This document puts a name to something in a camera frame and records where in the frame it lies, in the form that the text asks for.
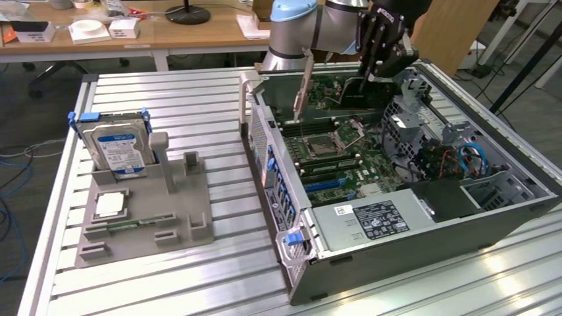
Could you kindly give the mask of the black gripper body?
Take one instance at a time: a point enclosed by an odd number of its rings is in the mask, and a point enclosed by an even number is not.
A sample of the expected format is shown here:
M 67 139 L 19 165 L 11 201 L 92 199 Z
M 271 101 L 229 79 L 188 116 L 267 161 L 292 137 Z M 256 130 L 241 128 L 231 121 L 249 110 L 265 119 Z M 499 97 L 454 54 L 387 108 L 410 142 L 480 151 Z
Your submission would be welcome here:
M 418 18 L 427 12 L 431 0 L 379 0 L 374 1 L 371 11 L 388 22 L 387 40 L 400 40 L 404 33 L 412 34 Z

